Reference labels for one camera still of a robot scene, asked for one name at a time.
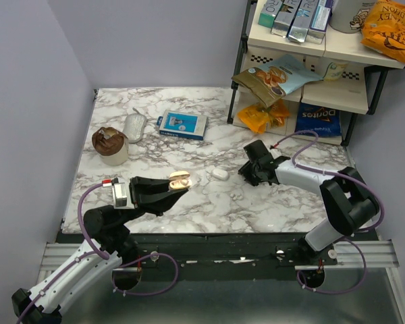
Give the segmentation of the beige earbud charging case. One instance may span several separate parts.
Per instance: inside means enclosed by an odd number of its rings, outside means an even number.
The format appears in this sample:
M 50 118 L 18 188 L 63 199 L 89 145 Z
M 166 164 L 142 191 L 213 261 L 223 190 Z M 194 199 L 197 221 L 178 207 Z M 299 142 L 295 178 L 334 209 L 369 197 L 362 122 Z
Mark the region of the beige earbud charging case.
M 169 175 L 169 189 L 181 190 L 191 187 L 192 180 L 187 171 L 175 171 Z

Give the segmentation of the white earbud charging case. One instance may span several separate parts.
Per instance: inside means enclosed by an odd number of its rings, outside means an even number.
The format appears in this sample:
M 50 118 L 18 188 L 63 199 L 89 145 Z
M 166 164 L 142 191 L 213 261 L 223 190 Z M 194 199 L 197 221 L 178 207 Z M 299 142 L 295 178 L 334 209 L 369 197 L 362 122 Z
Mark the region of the white earbud charging case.
M 211 175 L 221 181 L 226 181 L 229 179 L 230 175 L 226 170 L 220 169 L 220 168 L 215 168 L 211 171 Z

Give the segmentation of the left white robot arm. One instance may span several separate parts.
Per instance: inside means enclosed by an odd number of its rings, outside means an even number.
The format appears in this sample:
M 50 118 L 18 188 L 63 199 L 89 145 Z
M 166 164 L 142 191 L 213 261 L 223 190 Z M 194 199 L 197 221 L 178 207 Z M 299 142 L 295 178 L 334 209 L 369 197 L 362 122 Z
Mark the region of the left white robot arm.
M 82 211 L 78 223 L 84 241 L 50 276 L 29 290 L 20 288 L 11 297 L 18 323 L 60 323 L 72 302 L 97 279 L 115 269 L 132 268 L 142 273 L 142 263 L 156 262 L 162 252 L 141 250 L 126 223 L 150 213 L 162 216 L 188 192 L 192 181 L 187 171 L 176 171 L 166 179 L 133 177 L 103 180 L 89 188 L 83 201 L 97 188 L 110 188 L 110 205 Z

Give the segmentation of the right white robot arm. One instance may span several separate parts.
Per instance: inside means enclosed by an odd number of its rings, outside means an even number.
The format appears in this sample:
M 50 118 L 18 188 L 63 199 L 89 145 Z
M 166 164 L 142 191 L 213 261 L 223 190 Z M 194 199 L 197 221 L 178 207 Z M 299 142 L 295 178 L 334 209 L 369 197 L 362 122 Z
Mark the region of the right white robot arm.
M 269 152 L 261 140 L 244 147 L 248 161 L 238 173 L 252 186 L 260 183 L 301 188 L 321 197 L 327 218 L 308 232 L 297 247 L 298 259 L 307 265 L 320 259 L 322 250 L 334 242 L 363 230 L 383 207 L 356 169 L 341 171 L 312 168 L 294 158 Z

